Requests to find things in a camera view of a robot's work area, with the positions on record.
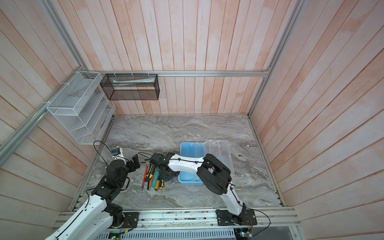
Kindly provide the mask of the short yellow black screwdriver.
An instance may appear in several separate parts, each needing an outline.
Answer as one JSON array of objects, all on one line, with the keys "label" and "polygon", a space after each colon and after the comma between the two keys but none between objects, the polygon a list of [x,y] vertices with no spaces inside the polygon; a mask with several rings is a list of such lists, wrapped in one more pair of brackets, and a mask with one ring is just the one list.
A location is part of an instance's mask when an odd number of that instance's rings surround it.
[{"label": "short yellow black screwdriver", "polygon": [[159,189],[163,189],[163,187],[164,187],[164,179],[161,177],[160,183],[159,183]]}]

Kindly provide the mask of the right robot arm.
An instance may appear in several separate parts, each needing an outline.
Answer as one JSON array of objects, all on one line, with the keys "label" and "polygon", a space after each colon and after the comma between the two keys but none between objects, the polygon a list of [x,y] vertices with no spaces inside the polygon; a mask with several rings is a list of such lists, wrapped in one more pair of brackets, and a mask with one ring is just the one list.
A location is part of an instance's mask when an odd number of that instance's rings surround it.
[{"label": "right robot arm", "polygon": [[238,197],[232,183],[231,170],[212,154],[201,158],[189,158],[173,153],[166,156],[153,154],[150,163],[154,164],[165,182],[180,172],[196,174],[212,193],[221,196],[226,210],[217,210],[218,219],[224,223],[240,225],[246,220],[247,207]]}]

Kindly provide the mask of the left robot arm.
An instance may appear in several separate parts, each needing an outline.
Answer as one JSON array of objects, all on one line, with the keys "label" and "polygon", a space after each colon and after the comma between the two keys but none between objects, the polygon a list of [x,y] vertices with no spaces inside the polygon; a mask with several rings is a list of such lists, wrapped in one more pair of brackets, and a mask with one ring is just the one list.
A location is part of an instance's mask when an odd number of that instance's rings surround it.
[{"label": "left robot arm", "polygon": [[92,190],[86,202],[48,240],[94,240],[106,229],[124,225],[123,208],[113,204],[122,191],[129,173],[140,168],[138,155],[132,160],[121,156],[106,167],[106,175]]}]

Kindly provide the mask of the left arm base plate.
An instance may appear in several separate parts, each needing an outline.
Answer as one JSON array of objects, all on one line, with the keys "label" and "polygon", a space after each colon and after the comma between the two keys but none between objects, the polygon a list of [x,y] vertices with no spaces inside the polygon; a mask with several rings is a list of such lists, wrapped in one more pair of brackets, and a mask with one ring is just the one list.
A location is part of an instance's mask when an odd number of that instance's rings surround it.
[{"label": "left arm base plate", "polygon": [[118,228],[128,228],[128,229],[134,229],[138,225],[139,220],[139,212],[127,212],[127,213],[116,213],[113,214],[113,223],[111,225],[111,228],[118,229]]}]

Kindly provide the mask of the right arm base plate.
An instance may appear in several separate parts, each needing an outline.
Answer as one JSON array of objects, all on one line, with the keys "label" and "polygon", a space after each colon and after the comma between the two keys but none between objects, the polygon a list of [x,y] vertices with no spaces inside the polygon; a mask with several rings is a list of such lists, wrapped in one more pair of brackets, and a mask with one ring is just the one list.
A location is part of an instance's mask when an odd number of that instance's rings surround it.
[{"label": "right arm base plate", "polygon": [[257,219],[254,211],[245,209],[239,216],[231,214],[228,210],[216,210],[217,222],[219,226],[256,226]]}]

